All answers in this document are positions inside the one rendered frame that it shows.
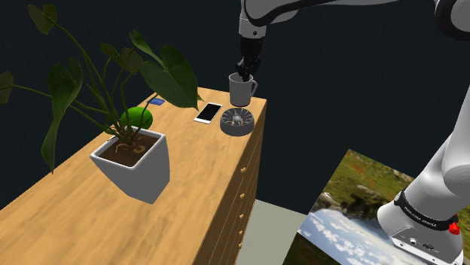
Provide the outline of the green rounded object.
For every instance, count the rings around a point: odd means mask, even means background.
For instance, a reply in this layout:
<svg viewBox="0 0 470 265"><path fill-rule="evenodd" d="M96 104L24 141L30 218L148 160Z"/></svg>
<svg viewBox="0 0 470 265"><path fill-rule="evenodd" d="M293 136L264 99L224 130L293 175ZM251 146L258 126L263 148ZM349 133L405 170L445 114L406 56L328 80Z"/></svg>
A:
<svg viewBox="0 0 470 265"><path fill-rule="evenodd" d="M153 123L153 116L148 109L143 107L132 107L128 110L131 127L148 129Z"/></svg>

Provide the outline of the grey mug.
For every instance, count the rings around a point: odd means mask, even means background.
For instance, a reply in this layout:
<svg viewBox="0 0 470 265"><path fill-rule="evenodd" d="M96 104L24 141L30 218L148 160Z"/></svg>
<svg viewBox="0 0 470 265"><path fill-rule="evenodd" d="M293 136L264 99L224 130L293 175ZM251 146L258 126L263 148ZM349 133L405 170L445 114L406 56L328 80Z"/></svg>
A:
<svg viewBox="0 0 470 265"><path fill-rule="evenodd" d="M233 73L228 76L230 103L236 107L245 107L250 104L251 98L258 88L257 81L250 75L247 81L238 73Z"/></svg>

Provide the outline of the white smartphone with black screen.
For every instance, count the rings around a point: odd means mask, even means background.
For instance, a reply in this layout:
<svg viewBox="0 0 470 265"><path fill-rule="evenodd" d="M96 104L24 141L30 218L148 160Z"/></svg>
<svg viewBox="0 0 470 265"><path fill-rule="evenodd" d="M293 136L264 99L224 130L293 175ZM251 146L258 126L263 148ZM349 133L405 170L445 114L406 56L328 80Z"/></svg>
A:
<svg viewBox="0 0 470 265"><path fill-rule="evenodd" d="M203 110L194 118L194 121L210 124L221 108L222 104L208 102Z"/></svg>

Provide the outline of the robot stand with landscape pattern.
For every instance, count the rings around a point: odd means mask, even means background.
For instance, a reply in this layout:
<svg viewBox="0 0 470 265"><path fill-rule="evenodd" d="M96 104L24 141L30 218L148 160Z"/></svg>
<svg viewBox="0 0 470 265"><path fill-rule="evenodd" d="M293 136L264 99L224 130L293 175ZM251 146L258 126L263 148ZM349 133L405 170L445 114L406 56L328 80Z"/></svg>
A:
<svg viewBox="0 0 470 265"><path fill-rule="evenodd" d="M396 248L377 220L413 178L348 150L300 226L282 265L430 265Z"/></svg>

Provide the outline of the wooden chest of drawers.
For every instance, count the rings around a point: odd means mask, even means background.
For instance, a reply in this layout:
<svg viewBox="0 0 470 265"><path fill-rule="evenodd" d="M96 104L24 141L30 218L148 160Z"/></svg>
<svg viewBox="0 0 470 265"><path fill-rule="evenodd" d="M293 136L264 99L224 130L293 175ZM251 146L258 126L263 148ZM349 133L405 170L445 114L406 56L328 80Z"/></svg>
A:
<svg viewBox="0 0 470 265"><path fill-rule="evenodd" d="M116 187L91 160L106 134L0 210L0 265L192 265L232 180L251 172L258 134L232 137L197 111L151 105L170 180L152 204Z"/></svg>

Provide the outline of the grey ribbed round bowl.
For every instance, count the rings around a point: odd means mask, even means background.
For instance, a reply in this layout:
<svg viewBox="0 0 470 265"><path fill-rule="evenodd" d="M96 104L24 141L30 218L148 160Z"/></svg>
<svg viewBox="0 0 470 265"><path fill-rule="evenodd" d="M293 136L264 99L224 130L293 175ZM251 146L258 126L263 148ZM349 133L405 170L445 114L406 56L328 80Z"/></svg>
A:
<svg viewBox="0 0 470 265"><path fill-rule="evenodd" d="M255 127L252 113L244 108L229 108L220 120L221 131L229 136L245 136Z"/></svg>

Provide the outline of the potted plant in white pot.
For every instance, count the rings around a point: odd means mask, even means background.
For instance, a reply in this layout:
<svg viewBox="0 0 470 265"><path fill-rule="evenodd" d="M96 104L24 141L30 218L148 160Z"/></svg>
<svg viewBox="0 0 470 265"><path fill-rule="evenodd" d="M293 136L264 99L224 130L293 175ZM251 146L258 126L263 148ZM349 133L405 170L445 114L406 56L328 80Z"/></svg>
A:
<svg viewBox="0 0 470 265"><path fill-rule="evenodd" d="M132 48L118 52L110 44L101 44L101 51L128 71L140 74L154 95L178 108L197 108L201 100L197 79L186 58L173 46L166 44L156 55L137 31L129 33ZM149 129L131 127L128 107L119 115L114 106L114 94L107 91L105 73L98 72L88 54L84 61L90 74L87 88L99 103L97 111L105 115L97 123L110 138L91 155L90 159L127 196L152 204L170 180L169 150L166 136ZM71 58L67 66L54 65L47 76L47 97L51 99L53 121L41 146L41 155L50 170L55 168L56 137L67 109L79 114L86 105L77 101L84 86L81 64Z"/></svg>

